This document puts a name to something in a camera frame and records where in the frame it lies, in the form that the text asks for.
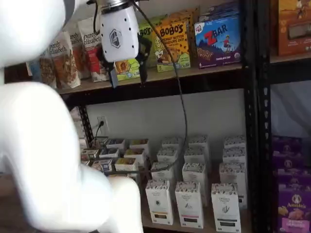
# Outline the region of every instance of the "white wall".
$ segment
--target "white wall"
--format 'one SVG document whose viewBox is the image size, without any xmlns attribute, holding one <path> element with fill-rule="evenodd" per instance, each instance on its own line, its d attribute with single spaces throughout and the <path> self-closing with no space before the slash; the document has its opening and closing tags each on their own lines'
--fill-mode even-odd
<svg viewBox="0 0 311 233">
<path fill-rule="evenodd" d="M 242 90 L 189 94 L 184 99 L 189 135 L 208 134 L 214 159 L 222 156 L 225 136 L 245 134 Z M 179 96 L 90 105 L 87 112 L 94 134 L 97 117 L 105 116 L 107 136 L 149 138 L 153 153 L 163 137 L 184 134 Z"/>
</svg>

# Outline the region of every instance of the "black cable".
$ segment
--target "black cable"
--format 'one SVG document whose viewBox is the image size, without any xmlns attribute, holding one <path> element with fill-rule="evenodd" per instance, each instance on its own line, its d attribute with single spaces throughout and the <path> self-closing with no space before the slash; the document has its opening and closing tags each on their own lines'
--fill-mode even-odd
<svg viewBox="0 0 311 233">
<path fill-rule="evenodd" d="M 172 63 L 173 63 L 173 67 L 174 67 L 174 71 L 176 74 L 176 79 L 178 82 L 178 88 L 179 88 L 179 96 L 180 96 L 180 100 L 181 100 L 181 105 L 183 108 L 183 112 L 184 112 L 184 119 L 185 119 L 185 138 L 184 138 L 184 143 L 182 146 L 182 149 L 179 151 L 178 153 L 178 157 L 177 159 L 169 164 L 167 167 L 164 168 L 159 168 L 159 169 L 155 169 L 155 170 L 145 170 L 145 171 L 116 171 L 116 172 L 112 172 L 111 174 L 136 174 L 136 173 L 149 173 L 149 172 L 157 172 L 157 171 L 164 171 L 169 169 L 170 167 L 174 166 L 176 164 L 176 162 L 180 159 L 182 159 L 182 157 L 184 156 L 184 151 L 186 149 L 186 143 L 188 140 L 188 120 L 187 120 L 187 113 L 186 113 L 186 108 L 185 108 L 185 103 L 184 103 L 184 98 L 183 98 L 183 93 L 181 90 L 181 85 L 180 85 L 180 80 L 179 80 L 179 76 L 178 76 L 178 71 L 177 71 L 177 67 L 176 67 L 176 63 L 174 61 L 174 58 L 171 54 L 171 51 L 169 50 L 169 48 L 167 47 L 166 43 L 163 41 L 161 35 L 159 34 L 159 32 L 156 30 L 155 26 L 152 24 L 152 22 L 149 20 L 149 18 L 145 15 L 145 13 L 141 10 L 141 8 L 135 3 L 134 0 L 131 0 L 132 4 L 136 7 L 136 9 L 142 14 L 142 16 L 145 18 L 145 20 L 149 23 L 150 27 L 152 28 L 152 30 L 154 30 L 154 32 L 156 33 L 157 37 L 160 39 L 161 43 L 164 45 L 165 50 L 167 51 L 167 53 L 169 54 Z"/>
</svg>

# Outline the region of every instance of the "purple box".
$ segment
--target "purple box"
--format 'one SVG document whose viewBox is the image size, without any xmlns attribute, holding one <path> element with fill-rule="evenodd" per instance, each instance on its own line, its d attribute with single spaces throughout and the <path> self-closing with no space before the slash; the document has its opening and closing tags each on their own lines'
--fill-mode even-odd
<svg viewBox="0 0 311 233">
<path fill-rule="evenodd" d="M 311 185 L 311 170 L 310 169 L 278 169 L 277 182 L 284 184 L 300 184 Z"/>
<path fill-rule="evenodd" d="M 297 184 L 279 184 L 278 191 L 277 231 L 309 233 L 311 188 Z"/>
</svg>

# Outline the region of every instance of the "white product box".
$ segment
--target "white product box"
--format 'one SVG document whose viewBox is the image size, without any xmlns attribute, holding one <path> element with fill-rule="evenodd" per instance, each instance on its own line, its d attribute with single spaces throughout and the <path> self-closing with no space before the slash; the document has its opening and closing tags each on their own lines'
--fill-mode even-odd
<svg viewBox="0 0 311 233">
<path fill-rule="evenodd" d="M 185 163 L 183 167 L 184 181 L 193 181 L 200 183 L 201 199 L 204 206 L 208 206 L 209 191 L 208 179 L 205 164 L 189 164 Z"/>
<path fill-rule="evenodd" d="M 247 208 L 247 189 L 245 164 L 243 163 L 221 163 L 219 165 L 219 175 L 221 183 L 234 183 L 239 194 L 239 207 Z"/>
<path fill-rule="evenodd" d="M 207 165 L 207 171 L 210 173 L 212 171 L 212 164 L 209 152 L 209 145 L 208 145 L 208 136 L 201 135 L 201 136 L 193 136 L 189 138 L 189 147 L 192 146 L 201 146 L 204 148 L 204 157 L 205 163 Z"/>
<path fill-rule="evenodd" d="M 204 227 L 200 183 L 177 182 L 176 202 L 182 227 Z"/>
<path fill-rule="evenodd" d="M 153 223 L 172 225 L 174 221 L 169 181 L 149 180 L 146 186 L 147 200 Z"/>
<path fill-rule="evenodd" d="M 189 164 L 205 164 L 204 148 L 201 146 L 192 146 L 185 150 L 185 163 Z"/>
<path fill-rule="evenodd" d="M 109 158 L 119 158 L 120 157 L 120 151 L 119 149 L 107 149 L 103 148 L 99 154 L 100 159 L 109 159 Z"/>
<path fill-rule="evenodd" d="M 127 149 L 124 157 L 136 159 L 139 169 L 147 169 L 147 158 L 145 149 Z"/>
<path fill-rule="evenodd" d="M 93 162 L 92 167 L 101 172 L 112 171 L 112 159 L 96 160 Z"/>
<path fill-rule="evenodd" d="M 213 183 L 211 189 L 216 231 L 241 233 L 238 191 L 230 183 Z"/>
<path fill-rule="evenodd" d="M 119 149 L 121 154 L 124 154 L 127 149 L 125 139 L 108 139 L 106 142 L 107 149 Z"/>
<path fill-rule="evenodd" d="M 119 158 L 115 163 L 116 171 L 138 171 L 138 165 L 134 158 Z"/>
<path fill-rule="evenodd" d="M 178 149 L 174 147 L 161 148 L 156 154 L 159 162 L 173 163 L 178 158 Z M 174 175 L 177 181 L 182 181 L 182 161 L 177 161 L 173 166 Z"/>
<path fill-rule="evenodd" d="M 132 139 L 130 141 L 130 149 L 145 149 L 146 155 L 152 161 L 150 155 L 149 139 Z"/>
<path fill-rule="evenodd" d="M 224 141 L 224 148 L 229 149 L 231 147 L 246 147 L 246 138 L 244 135 L 226 137 Z"/>
</svg>

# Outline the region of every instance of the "electrical outlet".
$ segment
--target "electrical outlet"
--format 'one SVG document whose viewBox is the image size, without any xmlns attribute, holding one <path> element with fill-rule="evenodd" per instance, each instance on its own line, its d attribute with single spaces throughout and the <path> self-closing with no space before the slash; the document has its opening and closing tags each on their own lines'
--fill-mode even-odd
<svg viewBox="0 0 311 233">
<path fill-rule="evenodd" d="M 109 128 L 108 128 L 108 122 L 105 116 L 99 116 L 97 117 L 98 120 L 98 125 L 100 124 L 101 121 L 104 122 L 104 125 L 100 128 L 101 135 L 102 136 L 108 136 L 109 133 Z"/>
</svg>

